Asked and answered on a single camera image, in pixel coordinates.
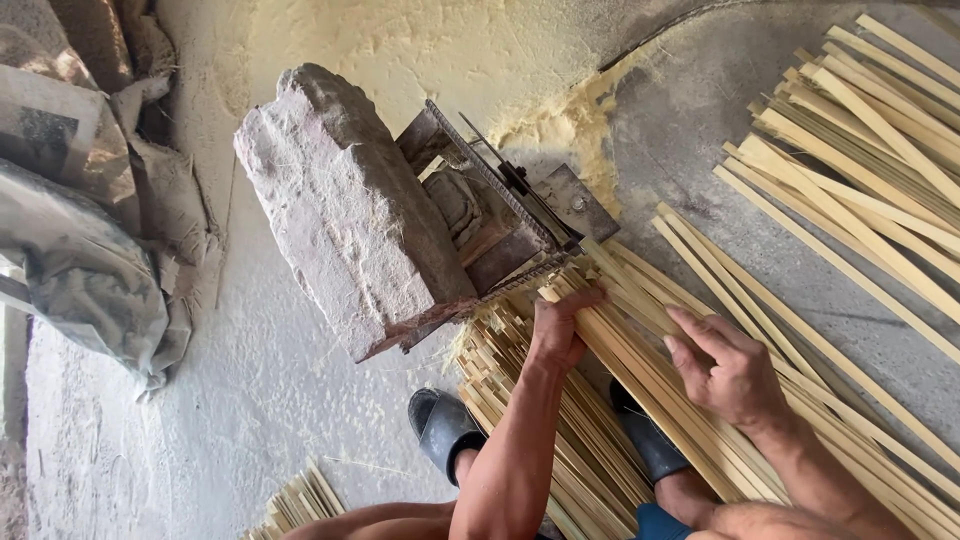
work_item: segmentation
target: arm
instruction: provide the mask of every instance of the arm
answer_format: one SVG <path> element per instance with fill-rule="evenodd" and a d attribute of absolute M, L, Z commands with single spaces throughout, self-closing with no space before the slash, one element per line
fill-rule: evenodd
<path fill-rule="evenodd" d="M 700 351 L 681 339 L 665 343 L 686 393 L 756 445 L 783 481 L 790 500 L 861 538 L 915 539 L 827 450 L 813 428 L 786 402 L 766 347 L 717 315 L 699 320 L 679 307 L 670 316 Z M 698 354 L 716 361 L 707 370 Z"/>
<path fill-rule="evenodd" d="M 573 314 L 602 299 L 599 289 L 585 289 L 556 304 L 537 302 L 530 351 L 506 413 L 460 486 L 451 539 L 536 535 L 550 494 L 564 380 L 587 348 Z"/>

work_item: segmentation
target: rock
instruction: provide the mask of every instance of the rock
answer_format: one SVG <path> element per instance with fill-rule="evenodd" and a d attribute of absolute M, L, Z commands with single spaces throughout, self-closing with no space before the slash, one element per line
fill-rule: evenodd
<path fill-rule="evenodd" d="M 440 211 L 363 90 L 312 63 L 234 136 L 280 252 L 356 361 L 476 297 Z"/>

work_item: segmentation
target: concrete floor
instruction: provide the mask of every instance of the concrete floor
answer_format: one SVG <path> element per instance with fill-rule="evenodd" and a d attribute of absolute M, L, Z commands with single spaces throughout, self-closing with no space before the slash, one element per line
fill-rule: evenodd
<path fill-rule="evenodd" d="M 611 36 L 609 53 L 640 41 L 656 28 L 651 21 L 670 18 L 664 13 L 697 3 L 668 4 L 643 16 L 638 6 L 620 4 L 625 26 L 636 33 Z M 161 19 L 177 13 L 203 21 L 205 7 L 169 0 L 158 9 Z M 830 24 L 850 28 L 863 9 L 731 5 L 644 45 L 650 61 L 617 87 L 610 115 L 621 239 L 711 299 L 647 223 L 654 204 L 666 201 L 960 449 L 960 428 L 952 423 L 960 412 L 952 391 L 960 366 L 709 172 L 723 157 L 722 142 L 747 133 L 745 106 L 795 63 L 792 51 L 816 50 Z M 869 11 L 921 45 L 949 50 L 960 65 L 960 46 L 907 8 Z M 209 61 L 202 52 L 208 43 L 191 34 L 190 24 L 173 35 L 186 69 Z M 234 172 L 232 120 L 211 101 L 215 90 L 212 78 L 181 82 L 175 120 L 182 108 L 203 112 L 204 123 L 177 125 L 177 141 L 196 156 L 204 190 L 228 227 L 218 305 L 198 322 L 169 387 L 146 404 L 132 401 L 130 380 L 112 361 L 35 326 L 27 378 L 36 537 L 235 537 L 262 519 L 266 498 L 308 455 L 319 459 L 347 507 L 456 494 L 420 455 L 405 410 L 418 387 L 452 388 L 457 374 L 440 369 L 452 329 L 409 356 L 392 351 L 360 366 L 339 357 L 323 315 L 280 257 L 252 186 L 242 175 L 223 180 Z M 947 337 L 958 337 L 930 306 L 869 273 Z"/>

